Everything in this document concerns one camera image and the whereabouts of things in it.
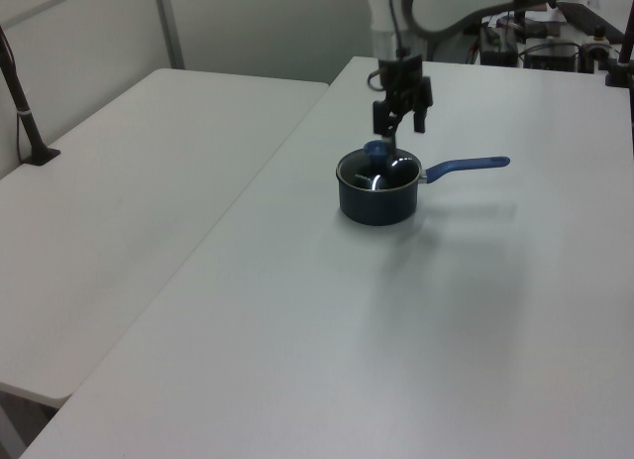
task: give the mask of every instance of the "pot rim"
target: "pot rim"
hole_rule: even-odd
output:
[[[416,165],[418,165],[418,175],[412,179],[409,183],[404,184],[403,186],[399,186],[397,188],[389,188],[389,189],[367,189],[367,188],[359,188],[358,186],[354,186],[353,184],[349,184],[347,181],[344,180],[344,178],[341,176],[341,165],[342,163],[350,156],[357,154],[358,152],[362,152],[364,149],[358,149],[358,150],[354,150],[353,152],[350,152],[349,154],[345,155],[342,159],[339,160],[339,163],[337,164],[337,170],[336,170],[336,175],[337,175],[337,180],[340,183],[346,184],[347,186],[349,186],[352,189],[356,189],[357,191],[366,191],[368,193],[390,193],[392,191],[398,191],[400,189],[405,189],[409,186],[411,186],[412,184],[418,184],[418,182],[421,179],[421,175],[423,174],[423,169],[420,165],[420,161],[416,158],[415,155],[410,154],[409,152],[406,152],[404,150],[400,150],[397,149],[400,153],[407,155],[408,157],[411,157],[412,160],[414,160],[414,162],[416,162]]]

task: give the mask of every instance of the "blue object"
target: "blue object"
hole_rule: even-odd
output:
[[[383,140],[372,140],[364,145],[364,152],[374,167],[384,167],[387,163],[387,143]]]
[[[443,174],[461,170],[500,169],[511,163],[508,157],[490,157],[487,159],[449,160],[426,170],[427,182],[433,183]]]

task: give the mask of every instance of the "electronic equipment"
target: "electronic equipment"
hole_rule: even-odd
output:
[[[623,44],[625,35],[586,6],[580,3],[559,1],[557,7],[566,17],[566,21],[588,36],[593,36],[596,29],[602,26],[605,30],[605,37],[611,44]]]

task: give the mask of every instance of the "white table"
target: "white table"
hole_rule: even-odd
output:
[[[421,187],[373,228],[335,165],[371,137],[355,58],[25,454],[596,458],[634,450],[627,91],[426,64]]]
[[[60,406],[326,90],[159,70],[0,181],[0,391]]]

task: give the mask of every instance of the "blue saucepan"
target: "blue saucepan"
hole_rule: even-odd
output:
[[[433,183],[449,172],[498,169],[509,163],[507,157],[451,160],[423,170],[409,152],[396,149],[390,154],[386,142],[375,140],[339,161],[339,204],[359,223],[394,224],[416,211],[419,183]]]

